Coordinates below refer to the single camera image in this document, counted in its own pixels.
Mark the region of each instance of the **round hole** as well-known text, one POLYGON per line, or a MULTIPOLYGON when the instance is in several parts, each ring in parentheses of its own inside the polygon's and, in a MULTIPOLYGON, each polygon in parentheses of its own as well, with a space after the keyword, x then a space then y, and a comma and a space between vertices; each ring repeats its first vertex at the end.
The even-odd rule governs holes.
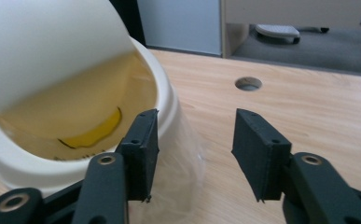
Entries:
POLYGON ((314 156, 311 155, 307 155, 307 156, 303 156, 302 160, 305 161, 306 163, 309 163, 310 165, 321 165, 322 161, 314 156))
POLYGON ((102 217, 102 216, 97 216, 97 217, 93 217, 89 224, 105 224, 107 223, 105 217, 102 217))
POLYGON ((113 163, 115 160, 116 160, 116 158, 114 156, 103 156, 98 160, 98 162, 101 165, 107 165, 107 164, 113 163))
POLYGON ((0 212, 11 212, 24 206, 29 201, 26 193, 14 194, 0 203, 0 212))
POLYGON ((262 86, 262 82, 255 77, 241 77, 235 81, 235 86, 242 91, 256 91, 262 86))
POLYGON ((356 217, 346 217, 345 222, 347 224, 361 224, 361 220, 356 217))

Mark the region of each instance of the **wooden table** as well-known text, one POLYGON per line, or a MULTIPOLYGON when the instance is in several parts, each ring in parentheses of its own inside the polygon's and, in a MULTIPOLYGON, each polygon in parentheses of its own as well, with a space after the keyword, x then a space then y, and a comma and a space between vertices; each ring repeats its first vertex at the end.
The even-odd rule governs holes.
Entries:
POLYGON ((238 107, 263 116, 293 143, 293 153, 325 157, 361 190, 361 77, 152 51, 191 126, 208 143, 204 189, 192 223, 285 223, 282 203, 257 203, 230 153, 238 107), (258 78, 261 89, 238 90, 240 77, 258 78))

